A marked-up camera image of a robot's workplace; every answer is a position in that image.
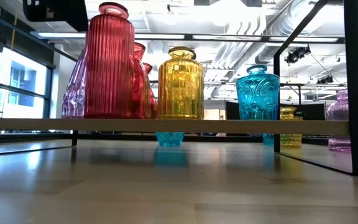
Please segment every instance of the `fluorescent light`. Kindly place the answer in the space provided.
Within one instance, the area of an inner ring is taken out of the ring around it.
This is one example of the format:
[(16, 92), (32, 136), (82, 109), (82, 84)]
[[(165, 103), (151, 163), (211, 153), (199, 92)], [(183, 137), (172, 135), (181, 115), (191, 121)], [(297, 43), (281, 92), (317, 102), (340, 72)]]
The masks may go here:
[(258, 41), (260, 37), (244, 35), (193, 35), (195, 40), (249, 40)]
[[(282, 43), (266, 43), (268, 47), (281, 47)], [(290, 44), (290, 47), (307, 47), (307, 44)]]
[(315, 87), (345, 87), (346, 85), (339, 85), (339, 84), (305, 84), (305, 86), (315, 86)]
[(322, 38), (322, 37), (297, 37), (295, 42), (337, 42), (338, 38)]
[(185, 35), (182, 34), (135, 34), (135, 39), (175, 39), (183, 40)]
[(81, 39), (85, 38), (85, 33), (67, 33), (67, 32), (33, 32), (33, 35), (40, 39)]
[[(85, 33), (76, 32), (31, 32), (40, 39), (84, 39)], [(135, 34), (135, 39), (175, 39), (183, 40), (182, 34)]]
[[(288, 37), (271, 37), (271, 41), (286, 41)], [(296, 37), (294, 42), (337, 42), (338, 38), (335, 37)]]

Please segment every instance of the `yellow glass vase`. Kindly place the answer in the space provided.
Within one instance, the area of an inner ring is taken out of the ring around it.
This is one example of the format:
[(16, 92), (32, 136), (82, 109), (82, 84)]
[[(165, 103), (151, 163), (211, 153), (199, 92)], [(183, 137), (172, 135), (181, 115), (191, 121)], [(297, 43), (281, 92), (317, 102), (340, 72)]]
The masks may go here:
[[(296, 110), (295, 107), (280, 107), (280, 120), (294, 120), (301, 121), (302, 117), (293, 115)], [(301, 134), (281, 134), (280, 144), (283, 147), (301, 147), (302, 146), (302, 135)]]
[(203, 67), (192, 59), (193, 50), (174, 47), (172, 57), (160, 66), (158, 117), (160, 119), (203, 119)]

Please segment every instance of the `wooden floor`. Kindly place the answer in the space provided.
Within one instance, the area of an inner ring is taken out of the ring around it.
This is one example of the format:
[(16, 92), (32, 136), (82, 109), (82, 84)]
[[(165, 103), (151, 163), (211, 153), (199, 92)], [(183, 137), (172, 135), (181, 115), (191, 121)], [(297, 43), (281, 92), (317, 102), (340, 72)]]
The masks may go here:
[(78, 145), (0, 156), (0, 223), (358, 223), (358, 177), (258, 143)]

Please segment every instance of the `purple glass vase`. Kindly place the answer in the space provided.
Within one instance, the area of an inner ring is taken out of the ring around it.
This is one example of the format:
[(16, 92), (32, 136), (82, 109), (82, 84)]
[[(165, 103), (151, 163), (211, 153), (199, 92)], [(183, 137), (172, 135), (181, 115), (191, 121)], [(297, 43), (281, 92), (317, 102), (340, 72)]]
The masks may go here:
[[(327, 120), (348, 121), (349, 102), (347, 100), (347, 90), (337, 91), (336, 96), (337, 100), (328, 108)], [(332, 151), (351, 152), (350, 136), (330, 136), (328, 140), (328, 148)]]
[(84, 117), (86, 60), (87, 50), (85, 47), (74, 67), (63, 96), (62, 118)]

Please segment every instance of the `vase rim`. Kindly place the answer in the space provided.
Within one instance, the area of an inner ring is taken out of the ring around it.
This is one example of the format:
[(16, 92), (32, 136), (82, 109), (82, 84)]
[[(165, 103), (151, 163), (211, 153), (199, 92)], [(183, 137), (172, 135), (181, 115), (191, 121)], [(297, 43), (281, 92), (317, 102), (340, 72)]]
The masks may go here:
[(282, 112), (296, 111), (296, 107), (294, 107), (294, 106), (281, 106), (280, 111), (282, 111)]
[(261, 70), (263, 70), (264, 72), (267, 71), (267, 66), (266, 65), (253, 65), (253, 66), (247, 68), (247, 73), (249, 73), (251, 70), (253, 70), (255, 68), (261, 68)]
[(190, 58), (192, 58), (192, 59), (196, 55), (196, 52), (189, 47), (174, 47), (174, 48), (169, 49), (168, 54), (172, 57), (173, 55), (177, 55), (177, 54), (175, 54), (176, 51), (186, 52), (188, 55), (191, 55)]
[(145, 63), (145, 62), (142, 62), (142, 63), (146, 69), (146, 73), (149, 74), (153, 70), (153, 66), (151, 66), (151, 64), (149, 64), (149, 63)]
[(337, 100), (347, 100), (347, 90), (338, 90), (336, 92)]
[(116, 2), (104, 2), (100, 4), (99, 12), (101, 14), (117, 16), (123, 19), (128, 19), (129, 17), (128, 9), (124, 7), (122, 4), (118, 4)]
[(134, 58), (141, 60), (145, 51), (146, 47), (143, 44), (134, 43)]
[[(275, 78), (278, 78), (278, 79), (279, 79), (278, 75), (269, 74), (269, 73), (264, 73), (264, 74), (255, 74), (255, 75), (265, 75), (265, 76), (271, 76), (271, 77), (275, 77)], [(241, 77), (241, 78), (237, 79), (236, 83), (237, 83), (238, 81), (241, 81), (241, 80), (243, 80), (243, 79), (245, 79), (245, 78), (249, 78), (249, 77), (251, 77), (251, 75), (246, 75), (246, 76), (243, 76), (243, 77)]]

